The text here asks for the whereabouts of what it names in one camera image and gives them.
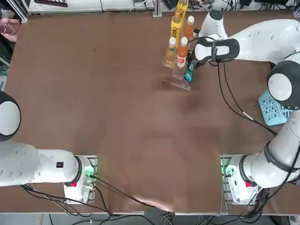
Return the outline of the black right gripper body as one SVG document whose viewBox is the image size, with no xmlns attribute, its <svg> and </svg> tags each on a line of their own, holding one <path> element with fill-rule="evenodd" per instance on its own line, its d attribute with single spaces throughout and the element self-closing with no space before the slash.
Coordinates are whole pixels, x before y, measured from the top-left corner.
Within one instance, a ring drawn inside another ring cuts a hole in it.
<svg viewBox="0 0 300 225">
<path fill-rule="evenodd" d="M 208 49 L 203 45 L 196 45 L 193 49 L 189 49 L 187 53 L 187 67 L 191 64 L 194 65 L 194 69 L 197 70 L 200 66 L 203 66 L 208 57 Z"/>
</svg>

